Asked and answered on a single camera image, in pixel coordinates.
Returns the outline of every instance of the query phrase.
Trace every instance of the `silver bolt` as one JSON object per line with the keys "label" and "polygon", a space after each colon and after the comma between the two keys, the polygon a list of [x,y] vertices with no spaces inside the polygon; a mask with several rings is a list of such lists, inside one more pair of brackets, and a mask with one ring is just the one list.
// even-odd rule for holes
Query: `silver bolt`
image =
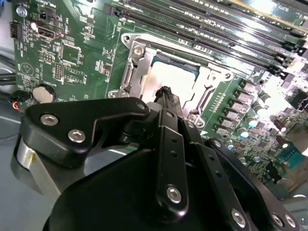
{"label": "silver bolt", "polygon": [[253,158],[253,161],[256,162],[256,163],[260,163],[260,162],[261,162],[260,156],[255,156],[255,157]]}
{"label": "silver bolt", "polygon": [[75,143],[82,143],[86,139],[85,133],[77,129],[69,131],[67,136],[72,142]]}
{"label": "silver bolt", "polygon": [[145,109],[145,106],[143,106],[141,103],[138,103],[137,106],[138,106],[139,108],[141,108],[142,110]]}
{"label": "silver bolt", "polygon": [[279,225],[280,227],[283,227],[283,222],[279,218],[279,216],[277,216],[276,214],[272,214],[271,216],[272,216],[272,218],[274,219],[274,221],[276,222],[277,225]]}
{"label": "silver bolt", "polygon": [[218,148],[220,148],[221,147],[221,144],[220,144],[220,142],[219,141],[213,141],[214,142],[214,144],[218,147]]}
{"label": "silver bolt", "polygon": [[194,123],[196,121],[196,116],[195,115],[190,115],[188,116],[188,120]]}
{"label": "silver bolt", "polygon": [[295,224],[295,222],[293,221],[293,219],[292,219],[289,215],[287,215],[287,214],[285,214],[284,216],[285,216],[285,218],[287,219],[287,222],[288,222],[293,228],[295,228],[295,227],[296,227],[296,224]]}
{"label": "silver bolt", "polygon": [[194,128],[194,125],[193,125],[193,123],[192,123],[191,121],[188,121],[187,124],[188,124],[188,126],[189,126],[190,128]]}
{"label": "silver bolt", "polygon": [[167,116],[169,116],[169,117],[173,117],[173,115],[172,115],[170,112],[167,112],[166,114],[167,114]]}
{"label": "silver bolt", "polygon": [[143,54],[143,49],[141,46],[135,46],[134,47],[134,54],[137,56],[140,56]]}
{"label": "silver bolt", "polygon": [[18,7],[16,8],[16,13],[17,13],[20,17],[23,17],[23,18],[27,17],[27,15],[28,15],[27,9],[26,9],[25,7],[23,7],[23,6],[18,6]]}
{"label": "silver bolt", "polygon": [[56,116],[51,114],[44,114],[40,117],[40,121],[43,125],[46,126],[55,126],[59,123],[59,120]]}
{"label": "silver bolt", "polygon": [[239,211],[233,208],[231,210],[231,215],[232,215],[233,220],[236,222],[236,224],[238,224],[238,226],[240,226],[241,228],[245,228],[246,221]]}
{"label": "silver bolt", "polygon": [[176,204],[180,203],[182,200],[182,195],[179,192],[179,190],[172,186],[167,188],[167,196],[170,199],[170,201]]}

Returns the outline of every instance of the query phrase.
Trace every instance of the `motherboard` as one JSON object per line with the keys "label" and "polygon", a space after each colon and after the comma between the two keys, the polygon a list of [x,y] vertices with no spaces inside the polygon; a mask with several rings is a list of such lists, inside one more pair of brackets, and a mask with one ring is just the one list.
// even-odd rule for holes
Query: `motherboard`
{"label": "motherboard", "polygon": [[32,93],[19,107],[147,103],[169,86],[203,138],[291,192],[307,179],[307,12],[283,0],[15,0],[17,85]]}

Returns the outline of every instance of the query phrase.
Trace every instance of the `usb port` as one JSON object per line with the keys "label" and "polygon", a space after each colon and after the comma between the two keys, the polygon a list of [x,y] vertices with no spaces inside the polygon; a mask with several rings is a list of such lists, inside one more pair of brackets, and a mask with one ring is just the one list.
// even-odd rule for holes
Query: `usb port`
{"label": "usb port", "polygon": [[41,35],[41,36],[44,36],[44,37],[47,37],[47,38],[52,38],[54,39],[55,38],[55,34],[53,31],[51,30],[47,30],[45,28],[42,28],[42,27],[38,27],[38,34]]}

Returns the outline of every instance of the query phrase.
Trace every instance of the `metal cylinder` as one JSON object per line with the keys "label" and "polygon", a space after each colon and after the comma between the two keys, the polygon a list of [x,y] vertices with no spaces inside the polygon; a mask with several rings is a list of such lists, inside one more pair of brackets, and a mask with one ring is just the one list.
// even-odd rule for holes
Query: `metal cylinder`
{"label": "metal cylinder", "polygon": [[282,148],[287,148],[289,146],[288,142],[281,136],[277,136],[276,140]]}
{"label": "metal cylinder", "polygon": [[243,138],[243,139],[245,139],[249,136],[246,128],[241,127],[239,129],[237,129],[237,132],[239,133],[240,137]]}
{"label": "metal cylinder", "polygon": [[230,150],[230,151],[233,151],[234,150],[234,145],[233,145],[233,141],[232,140],[228,140],[226,142],[226,146],[227,148]]}
{"label": "metal cylinder", "polygon": [[278,119],[276,119],[274,121],[274,125],[281,132],[285,132],[287,130],[287,128],[284,126],[284,124],[282,122],[280,122]]}
{"label": "metal cylinder", "polygon": [[265,103],[267,106],[272,106],[273,105],[273,98],[270,97],[268,94],[264,94],[260,97],[260,99]]}
{"label": "metal cylinder", "polygon": [[247,117],[245,121],[247,122],[250,128],[255,128],[258,125],[258,121],[256,121],[256,119],[253,118],[252,116]]}
{"label": "metal cylinder", "polygon": [[258,116],[266,115],[266,110],[263,107],[261,107],[259,104],[255,105],[253,109]]}
{"label": "metal cylinder", "polygon": [[240,158],[239,158],[239,161],[240,161],[244,166],[247,166],[247,162],[246,162],[245,157],[240,157]]}

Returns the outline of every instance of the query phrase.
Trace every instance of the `red wire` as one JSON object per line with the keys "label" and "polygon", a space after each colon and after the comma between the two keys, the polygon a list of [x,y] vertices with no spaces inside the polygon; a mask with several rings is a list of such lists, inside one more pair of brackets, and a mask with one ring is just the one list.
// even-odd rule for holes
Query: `red wire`
{"label": "red wire", "polygon": [[18,106],[18,104],[17,104],[17,101],[13,102],[13,108],[14,108],[15,110],[18,110],[18,109],[19,109],[19,106]]}

